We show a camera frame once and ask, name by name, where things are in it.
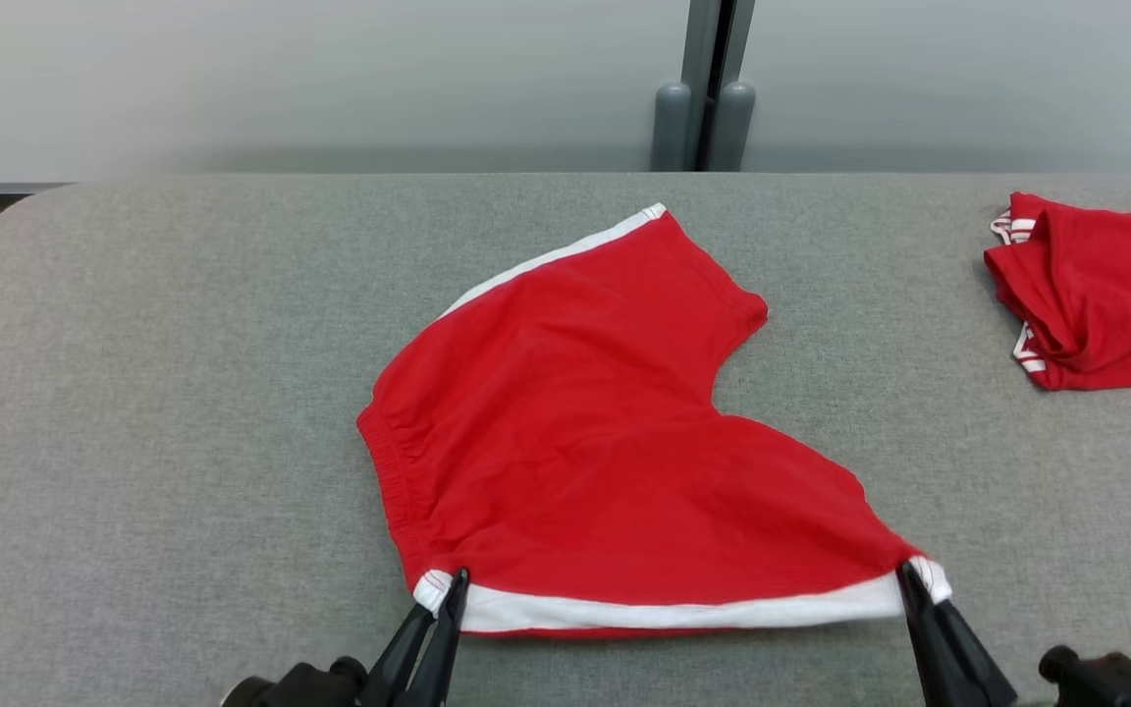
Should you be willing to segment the grey upright partition post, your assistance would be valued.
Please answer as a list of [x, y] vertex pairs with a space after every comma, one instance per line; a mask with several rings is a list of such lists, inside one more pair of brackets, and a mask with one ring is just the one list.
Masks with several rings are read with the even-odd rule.
[[719, 89], [731, 81], [745, 81], [741, 68], [756, 9], [757, 0], [690, 0], [679, 78], [692, 92], [688, 171], [706, 171], [713, 102]]

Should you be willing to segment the grey fabric padded surface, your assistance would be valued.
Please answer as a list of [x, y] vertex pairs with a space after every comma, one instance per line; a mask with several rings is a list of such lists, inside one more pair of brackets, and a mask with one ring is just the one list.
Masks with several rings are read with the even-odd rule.
[[1025, 698], [1131, 655], [1131, 390], [1010, 357], [988, 223], [1130, 176], [189, 176], [0, 214], [0, 707], [217, 707], [409, 607], [354, 426], [477, 283], [663, 202], [771, 322], [723, 408], [848, 466]]

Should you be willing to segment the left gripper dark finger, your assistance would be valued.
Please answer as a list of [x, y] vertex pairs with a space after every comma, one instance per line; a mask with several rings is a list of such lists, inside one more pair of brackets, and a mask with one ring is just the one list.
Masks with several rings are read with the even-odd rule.
[[412, 607], [360, 691], [360, 707], [441, 707], [441, 621]]
[[444, 707], [452, 686], [461, 621], [470, 590], [470, 570], [461, 567], [454, 574], [446, 592], [435, 586], [428, 590], [426, 601], [418, 601], [434, 618], [434, 635], [417, 664], [407, 688], [407, 707]]

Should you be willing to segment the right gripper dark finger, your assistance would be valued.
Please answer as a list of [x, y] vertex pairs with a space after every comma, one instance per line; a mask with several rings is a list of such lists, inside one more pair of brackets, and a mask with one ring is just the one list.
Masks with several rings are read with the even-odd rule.
[[910, 561], [896, 578], [925, 707], [979, 707], [979, 687], [964, 669], [959, 639], [950, 627], [955, 605], [935, 601]]
[[1017, 690], [951, 601], [933, 607], [933, 707], [1017, 707]]

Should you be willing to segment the red Bulls jersey white sleeves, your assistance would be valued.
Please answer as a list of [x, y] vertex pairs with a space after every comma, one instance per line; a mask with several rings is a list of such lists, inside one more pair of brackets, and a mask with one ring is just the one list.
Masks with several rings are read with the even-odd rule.
[[1048, 391], [1131, 388], [1131, 213], [1016, 191], [983, 260], [1020, 321], [1013, 357]]

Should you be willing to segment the red shorts white trim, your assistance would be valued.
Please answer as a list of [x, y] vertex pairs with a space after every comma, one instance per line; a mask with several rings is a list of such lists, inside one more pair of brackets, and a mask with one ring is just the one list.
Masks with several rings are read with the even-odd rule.
[[355, 422], [413, 600], [461, 630], [777, 629], [903, 614], [910, 564], [851, 469], [715, 407], [768, 318], [664, 205], [470, 288]]

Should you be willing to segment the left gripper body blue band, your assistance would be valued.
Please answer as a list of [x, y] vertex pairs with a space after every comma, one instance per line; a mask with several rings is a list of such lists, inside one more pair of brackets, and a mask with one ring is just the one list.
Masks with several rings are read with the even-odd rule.
[[275, 687], [274, 681], [247, 676], [228, 690], [221, 707], [270, 707], [269, 695]]

